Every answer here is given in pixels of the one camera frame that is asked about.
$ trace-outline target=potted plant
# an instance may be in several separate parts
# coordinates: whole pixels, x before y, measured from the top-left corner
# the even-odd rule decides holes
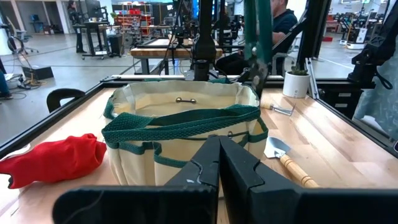
[[[304,98],[309,84],[308,71],[293,66],[291,71],[285,73],[283,94],[292,98]]]

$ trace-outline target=black chair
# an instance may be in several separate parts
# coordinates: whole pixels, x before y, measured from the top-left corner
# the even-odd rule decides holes
[[[58,90],[54,90],[47,96],[47,108],[51,113],[61,107],[61,100],[67,98],[79,99],[84,95],[84,91],[76,89],[61,88]]]

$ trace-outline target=metal tool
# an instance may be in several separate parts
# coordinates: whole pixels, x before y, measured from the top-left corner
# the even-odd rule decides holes
[[[295,163],[286,152],[290,151],[290,147],[280,139],[268,137],[264,154],[267,158],[279,158],[280,162],[286,169],[300,181],[304,187],[320,187],[301,167]]]
[[[293,108],[291,110],[284,109],[284,108],[278,108],[278,107],[275,107],[273,104],[270,104],[270,103],[262,103],[261,107],[265,108],[265,109],[276,111],[278,113],[281,113],[281,114],[284,114],[284,115],[287,115],[287,116],[291,116],[293,114],[293,111],[294,111],[295,107],[296,107],[296,104],[294,104],[294,106],[293,106]]]

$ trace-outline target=workbench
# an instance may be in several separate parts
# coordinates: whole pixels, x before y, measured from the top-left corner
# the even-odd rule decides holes
[[[165,54],[167,52],[166,59],[171,59],[172,54],[174,54],[175,59],[190,59],[191,58],[191,48],[187,47],[186,49],[175,49],[174,52],[169,49],[167,50],[167,46],[169,45],[169,39],[156,39],[153,41],[150,41],[147,45],[148,46],[156,46],[154,48],[140,48],[136,47],[130,51],[131,56],[134,58],[140,59],[141,60],[141,68],[142,68],[142,74],[150,74],[150,68],[149,68],[149,59],[151,58],[156,58],[156,59],[163,59],[165,58]],[[192,41],[188,39],[184,39],[183,44],[186,46],[192,45]],[[220,58],[223,55],[223,50],[222,49],[216,49],[216,59]],[[169,64],[165,64],[165,71],[166,74],[168,75],[169,73]]]
[[[178,79],[179,76],[161,77]],[[86,92],[84,98],[63,105],[14,139],[14,147],[25,145],[29,139],[32,139],[29,142],[33,147],[41,142],[85,133],[93,133],[99,141],[103,141],[101,129],[106,124],[103,116],[105,104],[115,88],[125,84],[119,80],[98,84]],[[262,101],[283,108],[296,104],[290,117],[265,109],[262,109],[261,117],[269,128],[269,136],[280,138],[291,146],[289,156],[322,187],[398,187],[398,160],[322,102],[309,96],[304,99],[288,98],[281,89],[269,86],[263,91]],[[261,161],[292,180],[278,160],[267,159],[263,155]],[[7,189],[7,180],[8,176],[0,175],[0,223],[52,223],[53,203],[67,190],[82,185],[117,185],[107,153],[99,168],[80,179],[56,184],[34,182],[17,190]],[[224,200],[219,201],[218,223],[228,223]]]

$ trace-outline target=wooden handle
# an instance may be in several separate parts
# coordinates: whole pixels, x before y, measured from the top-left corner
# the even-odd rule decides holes
[[[320,187],[301,167],[295,163],[288,155],[280,158],[281,163],[286,169],[297,178],[304,187]]]

